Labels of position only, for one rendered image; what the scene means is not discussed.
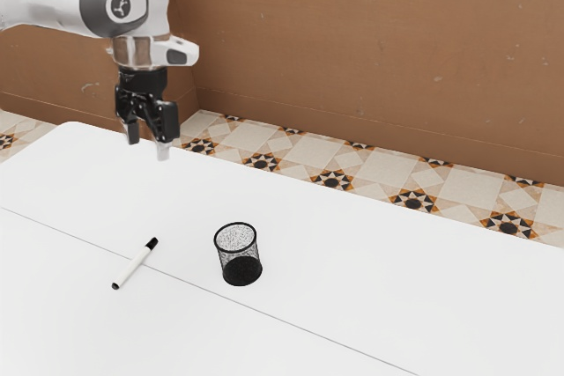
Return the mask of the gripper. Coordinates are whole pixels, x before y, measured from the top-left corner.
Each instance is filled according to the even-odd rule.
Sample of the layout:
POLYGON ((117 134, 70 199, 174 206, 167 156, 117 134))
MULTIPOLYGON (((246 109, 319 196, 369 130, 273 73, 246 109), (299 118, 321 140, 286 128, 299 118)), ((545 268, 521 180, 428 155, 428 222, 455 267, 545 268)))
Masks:
POLYGON ((115 112, 128 143, 140 141, 138 121, 145 121, 157 146, 157 159, 168 160, 172 142, 180 137, 180 123, 177 104, 162 97, 167 88, 167 67, 135 70, 120 66, 118 70, 115 112))

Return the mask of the white marker pen black cap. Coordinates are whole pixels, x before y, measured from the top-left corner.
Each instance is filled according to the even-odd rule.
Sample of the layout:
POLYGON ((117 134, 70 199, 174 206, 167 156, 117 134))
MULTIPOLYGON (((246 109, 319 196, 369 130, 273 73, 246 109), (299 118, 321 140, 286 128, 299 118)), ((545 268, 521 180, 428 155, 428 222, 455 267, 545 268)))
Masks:
POLYGON ((123 284, 134 274, 137 268, 143 263, 151 251, 158 245, 159 240, 156 237, 151 238, 141 250, 129 261, 127 267, 112 282, 111 288, 115 291, 119 290, 123 284))

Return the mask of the black mesh pen holder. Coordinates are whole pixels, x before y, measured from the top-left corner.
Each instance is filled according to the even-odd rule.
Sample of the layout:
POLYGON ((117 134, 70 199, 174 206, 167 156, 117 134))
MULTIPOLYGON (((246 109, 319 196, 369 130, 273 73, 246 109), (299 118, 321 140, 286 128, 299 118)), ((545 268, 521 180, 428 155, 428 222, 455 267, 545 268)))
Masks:
POLYGON ((262 274, 254 226, 233 222, 220 227, 213 242, 219 254, 224 280, 233 286, 254 283, 262 274))

